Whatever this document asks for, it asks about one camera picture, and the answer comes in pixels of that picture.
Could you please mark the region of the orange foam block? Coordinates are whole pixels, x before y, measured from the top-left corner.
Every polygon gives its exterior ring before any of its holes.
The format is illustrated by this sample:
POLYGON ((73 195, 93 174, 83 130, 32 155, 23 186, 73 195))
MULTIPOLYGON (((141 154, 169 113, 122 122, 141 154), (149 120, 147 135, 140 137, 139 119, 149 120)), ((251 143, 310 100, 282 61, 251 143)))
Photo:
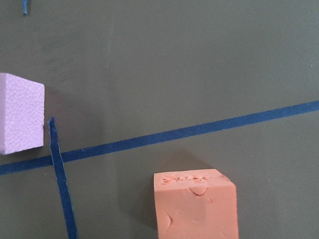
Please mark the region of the orange foam block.
POLYGON ((237 239, 236 186, 216 169, 154 174, 160 239, 237 239))

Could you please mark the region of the pink foam block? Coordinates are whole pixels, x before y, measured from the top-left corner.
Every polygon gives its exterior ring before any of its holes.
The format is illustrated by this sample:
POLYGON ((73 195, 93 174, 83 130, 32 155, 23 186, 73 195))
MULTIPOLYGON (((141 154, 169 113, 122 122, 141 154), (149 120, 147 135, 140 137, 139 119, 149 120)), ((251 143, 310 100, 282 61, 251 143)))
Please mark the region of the pink foam block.
POLYGON ((0 74, 0 153, 44 145, 45 86, 9 73, 0 74))

